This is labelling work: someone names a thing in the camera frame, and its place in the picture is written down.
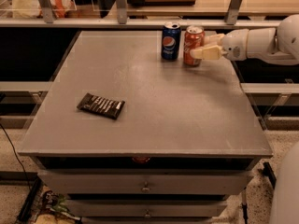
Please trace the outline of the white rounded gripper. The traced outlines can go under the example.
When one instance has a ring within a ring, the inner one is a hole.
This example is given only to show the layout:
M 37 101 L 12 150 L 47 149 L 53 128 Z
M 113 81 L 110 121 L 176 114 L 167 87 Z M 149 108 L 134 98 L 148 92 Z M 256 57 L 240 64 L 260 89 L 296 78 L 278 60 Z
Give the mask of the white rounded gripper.
M 233 30 L 228 34 L 206 36 L 205 45 L 190 51 L 194 59 L 218 60 L 223 55 L 230 61 L 244 61 L 247 58 L 247 41 L 249 29 Z

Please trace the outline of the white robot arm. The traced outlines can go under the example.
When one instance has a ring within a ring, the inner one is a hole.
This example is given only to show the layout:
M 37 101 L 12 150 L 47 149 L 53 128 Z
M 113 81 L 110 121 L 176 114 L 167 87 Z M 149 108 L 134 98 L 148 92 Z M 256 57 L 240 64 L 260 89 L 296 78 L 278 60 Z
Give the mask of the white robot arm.
M 230 61 L 258 59 L 276 65 L 299 64 L 299 15 L 284 19 L 277 28 L 237 29 L 206 36 L 204 45 L 191 50 L 194 59 Z

